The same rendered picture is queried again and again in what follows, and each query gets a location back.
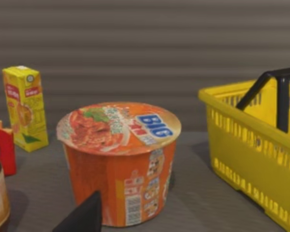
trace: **paper lid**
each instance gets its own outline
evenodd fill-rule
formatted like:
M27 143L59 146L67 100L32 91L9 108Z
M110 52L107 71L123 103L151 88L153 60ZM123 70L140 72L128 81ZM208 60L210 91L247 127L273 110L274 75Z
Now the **paper lid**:
M97 155L136 155L173 142L181 132L171 112L144 103L108 102L67 114L57 125L66 145Z

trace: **corrugated wall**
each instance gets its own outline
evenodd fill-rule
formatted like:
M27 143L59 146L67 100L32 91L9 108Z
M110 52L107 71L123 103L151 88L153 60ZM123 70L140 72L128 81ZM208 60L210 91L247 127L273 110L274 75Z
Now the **corrugated wall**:
M42 72L50 129L82 105L138 101L203 131L198 89L290 66L290 0L0 0L0 71L12 65Z

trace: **carton top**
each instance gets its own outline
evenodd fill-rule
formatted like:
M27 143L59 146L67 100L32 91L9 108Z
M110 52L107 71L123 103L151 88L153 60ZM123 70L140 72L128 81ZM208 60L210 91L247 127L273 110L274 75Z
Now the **carton top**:
M57 125L64 144L96 155L137 155L164 147L181 132L171 112L136 102L107 102L80 108Z
M25 67L25 66L13 66L3 69L3 72L9 73L16 77L27 77L30 74L38 74L39 71Z

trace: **yellow juice carton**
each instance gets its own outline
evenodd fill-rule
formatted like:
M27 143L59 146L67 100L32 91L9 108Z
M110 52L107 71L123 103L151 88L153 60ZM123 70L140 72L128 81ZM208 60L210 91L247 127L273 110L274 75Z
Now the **yellow juice carton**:
M40 73L24 67L3 69L14 143L27 152L48 145Z

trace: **green leaf on carton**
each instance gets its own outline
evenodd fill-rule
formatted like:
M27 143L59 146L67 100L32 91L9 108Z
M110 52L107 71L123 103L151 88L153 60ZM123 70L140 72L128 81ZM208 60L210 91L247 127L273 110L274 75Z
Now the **green leaf on carton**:
M84 112L84 117L91 117L96 122L108 122L110 119L105 115L100 108L89 109Z
M34 142L40 142L41 140L35 138L35 137L32 137L32 136L29 136L29 135L25 135L23 134L23 137L25 139L25 142L27 144L31 144L31 143L34 143Z

